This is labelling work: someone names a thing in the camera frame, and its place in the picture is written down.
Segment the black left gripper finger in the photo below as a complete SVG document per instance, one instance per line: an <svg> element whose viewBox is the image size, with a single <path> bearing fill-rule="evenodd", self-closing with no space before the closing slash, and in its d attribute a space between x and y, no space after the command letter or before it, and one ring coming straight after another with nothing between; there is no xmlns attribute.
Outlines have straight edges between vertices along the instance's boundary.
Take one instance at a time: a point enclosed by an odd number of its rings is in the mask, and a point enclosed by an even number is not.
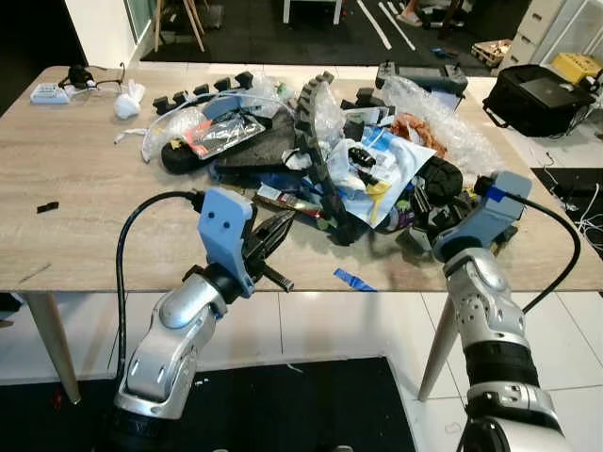
<svg viewBox="0 0 603 452"><path fill-rule="evenodd" d="M269 217L255 228L255 255L269 257L288 236L293 217Z"/></svg>
<svg viewBox="0 0 603 452"><path fill-rule="evenodd" d="M263 220L253 229L251 241L254 244L280 244L288 236L294 216L292 211L283 211Z"/></svg>

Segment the colourful flat packet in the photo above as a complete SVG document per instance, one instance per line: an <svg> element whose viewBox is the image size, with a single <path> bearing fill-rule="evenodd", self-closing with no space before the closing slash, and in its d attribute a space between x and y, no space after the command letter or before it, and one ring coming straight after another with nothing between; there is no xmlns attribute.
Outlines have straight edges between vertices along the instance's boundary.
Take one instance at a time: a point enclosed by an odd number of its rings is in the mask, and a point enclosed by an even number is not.
<svg viewBox="0 0 603 452"><path fill-rule="evenodd" d="M281 192L274 186L260 185L254 193L254 197L260 202L265 202L270 206L277 208L288 208L288 210L299 212L309 217L327 218L319 203L310 202L305 198L298 198L297 195Z"/></svg>

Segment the black round rubber part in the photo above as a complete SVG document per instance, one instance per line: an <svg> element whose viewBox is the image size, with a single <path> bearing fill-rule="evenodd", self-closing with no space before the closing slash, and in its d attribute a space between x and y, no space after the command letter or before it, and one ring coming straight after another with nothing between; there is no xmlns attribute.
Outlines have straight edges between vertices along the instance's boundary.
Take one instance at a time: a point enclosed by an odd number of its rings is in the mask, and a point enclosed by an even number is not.
<svg viewBox="0 0 603 452"><path fill-rule="evenodd" d="M444 205L464 192L461 170L439 156L432 156L416 173L427 202Z"/></svg>

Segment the blue and white plastic bag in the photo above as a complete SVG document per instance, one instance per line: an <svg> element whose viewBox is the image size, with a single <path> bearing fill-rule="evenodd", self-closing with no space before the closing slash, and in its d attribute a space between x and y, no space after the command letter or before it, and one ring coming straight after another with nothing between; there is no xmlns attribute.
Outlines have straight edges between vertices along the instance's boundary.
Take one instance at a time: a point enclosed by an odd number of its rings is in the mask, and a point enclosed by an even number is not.
<svg viewBox="0 0 603 452"><path fill-rule="evenodd" d="M352 148L363 148L376 164L362 169L349 157ZM387 215L389 206L410 184L418 170L435 155L435 150L388 133L379 126L366 126L361 139L343 138L326 155L329 176L336 186L340 201L349 214L369 227L378 227ZM371 175L387 189L374 197L359 173Z"/></svg>

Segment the black foam slab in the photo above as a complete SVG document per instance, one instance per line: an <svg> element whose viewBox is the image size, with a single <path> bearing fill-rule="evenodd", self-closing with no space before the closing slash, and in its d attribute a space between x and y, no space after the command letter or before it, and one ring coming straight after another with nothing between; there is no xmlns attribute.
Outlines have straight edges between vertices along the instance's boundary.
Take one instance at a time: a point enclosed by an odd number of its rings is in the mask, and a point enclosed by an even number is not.
<svg viewBox="0 0 603 452"><path fill-rule="evenodd" d="M236 186L271 178L304 177L305 169L297 168L302 152L296 146L292 118L277 115L271 124L263 118L255 123L263 126L262 132L208 159L197 155L199 145L184 138L170 138L159 147L160 163L170 175L203 173L216 184Z"/></svg>

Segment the clear bubble wrap sheet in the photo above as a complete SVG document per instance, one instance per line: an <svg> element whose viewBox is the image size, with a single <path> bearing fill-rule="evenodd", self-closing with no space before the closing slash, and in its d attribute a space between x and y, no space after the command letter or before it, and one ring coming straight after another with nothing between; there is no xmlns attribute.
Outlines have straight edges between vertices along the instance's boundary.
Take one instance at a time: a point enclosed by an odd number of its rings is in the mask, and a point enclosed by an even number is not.
<svg viewBox="0 0 603 452"><path fill-rule="evenodd" d="M389 133L432 148L439 158L473 175L491 175L507 168L496 147L479 130L410 79L391 76L380 91L384 102L396 111L395 120L386 128Z"/></svg>

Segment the black floor mat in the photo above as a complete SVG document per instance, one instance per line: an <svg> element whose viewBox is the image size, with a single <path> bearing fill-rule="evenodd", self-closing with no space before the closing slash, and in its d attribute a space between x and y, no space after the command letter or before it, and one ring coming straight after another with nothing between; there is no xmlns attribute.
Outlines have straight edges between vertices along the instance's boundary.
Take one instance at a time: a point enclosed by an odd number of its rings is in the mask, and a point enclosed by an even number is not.
<svg viewBox="0 0 603 452"><path fill-rule="evenodd" d="M416 452L384 357L207 371L170 434L178 452ZM90 452L113 406L111 379L83 380L70 403L57 383L0 386L0 452Z"/></svg>
<svg viewBox="0 0 603 452"><path fill-rule="evenodd" d="M598 257L603 252L603 169L531 168L548 193L556 199L579 232L589 240Z"/></svg>

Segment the clear crumpled plastic bag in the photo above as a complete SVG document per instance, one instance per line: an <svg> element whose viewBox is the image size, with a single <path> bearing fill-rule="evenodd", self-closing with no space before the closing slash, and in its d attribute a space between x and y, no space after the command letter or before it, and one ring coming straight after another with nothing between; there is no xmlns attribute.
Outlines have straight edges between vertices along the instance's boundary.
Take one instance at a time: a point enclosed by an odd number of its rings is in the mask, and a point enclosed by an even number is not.
<svg viewBox="0 0 603 452"><path fill-rule="evenodd" d="M190 106L171 115L160 118L155 124L148 126L145 137L139 145L139 156L142 163L150 163L159 156L164 145L174 138L184 138L188 132L193 132L207 121L203 111L195 106Z"/></svg>

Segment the dark grey plastic case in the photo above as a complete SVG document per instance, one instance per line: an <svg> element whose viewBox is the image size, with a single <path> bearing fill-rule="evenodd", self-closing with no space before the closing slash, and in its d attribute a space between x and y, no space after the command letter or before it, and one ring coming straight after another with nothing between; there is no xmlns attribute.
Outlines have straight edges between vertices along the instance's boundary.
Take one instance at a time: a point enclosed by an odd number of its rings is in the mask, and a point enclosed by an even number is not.
<svg viewBox="0 0 603 452"><path fill-rule="evenodd" d="M391 76L410 79L426 90L464 96L468 78L460 65L441 66L400 66L393 61L385 61L378 66L374 79L375 88L383 88L383 83Z"/></svg>

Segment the black fabric bag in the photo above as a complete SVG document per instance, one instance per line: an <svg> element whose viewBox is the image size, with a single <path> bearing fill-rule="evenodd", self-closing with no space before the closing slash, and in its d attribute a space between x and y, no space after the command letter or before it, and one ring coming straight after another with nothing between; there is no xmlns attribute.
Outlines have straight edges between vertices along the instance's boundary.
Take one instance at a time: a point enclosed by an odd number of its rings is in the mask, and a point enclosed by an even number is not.
<svg viewBox="0 0 603 452"><path fill-rule="evenodd" d="M499 128L512 126L525 137L560 137L594 101L546 66L527 64L501 69L482 109Z"/></svg>

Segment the small wooden crate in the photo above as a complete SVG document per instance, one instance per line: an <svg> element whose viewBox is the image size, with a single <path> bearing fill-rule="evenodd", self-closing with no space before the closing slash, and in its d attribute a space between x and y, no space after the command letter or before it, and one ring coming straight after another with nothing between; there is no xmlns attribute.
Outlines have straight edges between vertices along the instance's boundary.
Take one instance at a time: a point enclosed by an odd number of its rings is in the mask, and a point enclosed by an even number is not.
<svg viewBox="0 0 603 452"><path fill-rule="evenodd" d="M508 55L512 43L510 39L477 42L471 46L470 53L475 59L482 61L487 68L494 69Z"/></svg>

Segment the white crumpled tissue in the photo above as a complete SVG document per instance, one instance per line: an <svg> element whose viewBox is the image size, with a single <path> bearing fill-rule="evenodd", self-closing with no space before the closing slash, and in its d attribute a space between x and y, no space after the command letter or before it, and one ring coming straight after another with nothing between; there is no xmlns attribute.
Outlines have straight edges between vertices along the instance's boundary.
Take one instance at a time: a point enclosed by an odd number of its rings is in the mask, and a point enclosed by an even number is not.
<svg viewBox="0 0 603 452"><path fill-rule="evenodd" d="M115 116L118 120L129 120L139 114L139 103L146 94L146 87L129 79L118 86L115 99Z"/></svg>

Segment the yellow box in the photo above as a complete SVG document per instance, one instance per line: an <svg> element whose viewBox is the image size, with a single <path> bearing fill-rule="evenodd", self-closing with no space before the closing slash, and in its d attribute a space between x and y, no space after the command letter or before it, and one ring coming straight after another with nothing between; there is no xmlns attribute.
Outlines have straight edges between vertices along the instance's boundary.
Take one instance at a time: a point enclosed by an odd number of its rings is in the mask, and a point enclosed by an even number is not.
<svg viewBox="0 0 603 452"><path fill-rule="evenodd" d="M602 66L593 56L581 53L559 53L552 59L551 68L572 83L578 83L585 77L598 77Z"/></svg>

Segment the person's foot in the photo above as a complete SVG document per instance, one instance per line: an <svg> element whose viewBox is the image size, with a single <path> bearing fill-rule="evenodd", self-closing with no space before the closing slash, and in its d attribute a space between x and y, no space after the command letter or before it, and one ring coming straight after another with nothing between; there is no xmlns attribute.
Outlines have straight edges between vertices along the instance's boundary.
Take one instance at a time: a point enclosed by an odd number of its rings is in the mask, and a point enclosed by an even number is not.
<svg viewBox="0 0 603 452"><path fill-rule="evenodd" d="M469 0L406 0L396 18L412 26L461 27L470 11Z"/></svg>

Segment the white stool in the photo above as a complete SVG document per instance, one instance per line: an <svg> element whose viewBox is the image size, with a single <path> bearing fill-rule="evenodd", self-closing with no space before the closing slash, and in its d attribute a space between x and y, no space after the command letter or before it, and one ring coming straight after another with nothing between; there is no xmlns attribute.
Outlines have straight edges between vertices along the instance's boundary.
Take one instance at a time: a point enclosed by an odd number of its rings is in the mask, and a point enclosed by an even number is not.
<svg viewBox="0 0 603 452"><path fill-rule="evenodd" d="M283 0L283 22L288 24L292 18L292 9L294 4L329 4L329 22L332 25L340 25L343 17L344 0Z"/></svg>

